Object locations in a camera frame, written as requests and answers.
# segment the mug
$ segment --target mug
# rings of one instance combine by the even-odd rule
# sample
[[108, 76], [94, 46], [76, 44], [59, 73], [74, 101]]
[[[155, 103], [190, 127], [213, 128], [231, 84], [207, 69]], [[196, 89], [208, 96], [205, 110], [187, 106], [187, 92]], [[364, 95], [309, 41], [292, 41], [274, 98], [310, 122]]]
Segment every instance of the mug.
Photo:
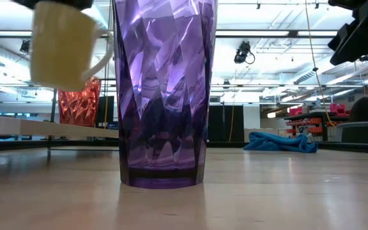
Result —
[[[89, 68], [95, 43], [108, 35], [106, 55]], [[78, 9], [41, 1], [36, 4], [32, 25], [31, 80], [42, 86], [80, 92], [85, 81], [99, 72], [113, 55], [112, 33]]]

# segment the table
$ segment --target table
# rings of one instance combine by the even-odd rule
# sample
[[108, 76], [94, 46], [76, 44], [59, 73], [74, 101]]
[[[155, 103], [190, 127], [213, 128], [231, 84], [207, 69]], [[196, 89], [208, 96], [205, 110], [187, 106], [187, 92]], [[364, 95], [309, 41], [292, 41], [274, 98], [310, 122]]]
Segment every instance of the table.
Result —
[[[329, 113], [329, 117], [331, 121], [349, 121], [349, 117], [339, 117], [339, 116], [335, 116], [336, 113], [335, 112], [328, 112]], [[294, 120], [299, 120], [299, 119], [305, 119], [305, 118], [321, 118], [322, 122], [321, 122], [321, 126], [322, 126], [322, 138], [323, 141], [328, 141], [328, 136], [327, 136], [327, 116], [326, 116], [326, 112], [310, 112], [307, 114], [301, 114], [301, 115], [297, 115], [297, 116], [290, 116], [290, 117], [286, 117], [284, 118], [284, 120], [290, 120], [290, 121], [294, 121]]]
[[112, 137], [118, 138], [118, 130], [64, 125], [51, 122], [29, 121], [26, 119], [0, 117], [0, 135], [49, 135], [48, 160], [52, 136]]
[[368, 229], [368, 154], [208, 148], [203, 184], [147, 190], [111, 150], [0, 153], [0, 229]]

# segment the black chair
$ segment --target black chair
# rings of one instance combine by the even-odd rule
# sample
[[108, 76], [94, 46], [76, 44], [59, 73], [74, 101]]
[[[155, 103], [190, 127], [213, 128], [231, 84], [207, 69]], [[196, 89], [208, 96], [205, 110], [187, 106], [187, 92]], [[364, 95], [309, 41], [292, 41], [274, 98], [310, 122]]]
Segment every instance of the black chair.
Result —
[[345, 123], [337, 126], [335, 141], [368, 144], [368, 122]]

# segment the white shelf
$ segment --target white shelf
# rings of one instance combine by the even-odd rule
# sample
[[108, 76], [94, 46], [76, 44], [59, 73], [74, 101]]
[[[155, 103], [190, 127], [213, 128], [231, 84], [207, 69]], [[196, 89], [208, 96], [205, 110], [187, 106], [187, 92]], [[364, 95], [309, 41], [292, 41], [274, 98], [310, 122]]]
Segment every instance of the white shelf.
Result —
[[117, 130], [0, 117], [0, 135], [61, 135], [118, 138]]

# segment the blue towel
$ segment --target blue towel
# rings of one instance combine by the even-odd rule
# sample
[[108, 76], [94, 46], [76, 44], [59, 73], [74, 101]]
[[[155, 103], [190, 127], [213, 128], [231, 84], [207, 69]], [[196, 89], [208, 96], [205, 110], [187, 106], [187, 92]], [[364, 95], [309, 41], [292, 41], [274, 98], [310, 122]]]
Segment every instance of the blue towel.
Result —
[[292, 139], [262, 132], [251, 132], [249, 141], [250, 143], [244, 147], [244, 150], [297, 151], [302, 153], [315, 153], [318, 150], [318, 144], [315, 142], [307, 144], [307, 137], [303, 134]]

